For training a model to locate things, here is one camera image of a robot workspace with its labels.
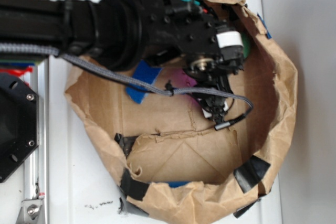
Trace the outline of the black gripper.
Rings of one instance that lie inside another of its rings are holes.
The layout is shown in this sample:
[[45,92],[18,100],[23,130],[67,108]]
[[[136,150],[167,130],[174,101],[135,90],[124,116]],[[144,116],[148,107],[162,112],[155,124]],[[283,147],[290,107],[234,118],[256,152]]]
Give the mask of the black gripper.
[[126,71],[144,60],[210,81],[243,69],[240,33],[202,0],[102,1],[115,8],[123,42],[108,64],[111,70]]

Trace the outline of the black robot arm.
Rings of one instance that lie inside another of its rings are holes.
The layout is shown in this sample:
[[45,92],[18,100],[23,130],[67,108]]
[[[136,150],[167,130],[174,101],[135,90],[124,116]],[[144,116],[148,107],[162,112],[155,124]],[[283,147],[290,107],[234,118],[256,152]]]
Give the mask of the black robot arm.
[[1,42],[88,55],[112,71],[182,68],[200,81],[244,64],[240,33],[203,0],[1,0]]

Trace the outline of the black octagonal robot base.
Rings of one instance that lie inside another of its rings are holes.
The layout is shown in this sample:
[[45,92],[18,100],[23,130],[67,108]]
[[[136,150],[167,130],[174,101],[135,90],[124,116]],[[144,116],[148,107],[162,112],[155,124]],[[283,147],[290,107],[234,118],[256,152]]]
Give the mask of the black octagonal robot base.
[[38,95],[20,78],[1,73],[1,183],[37,148]]

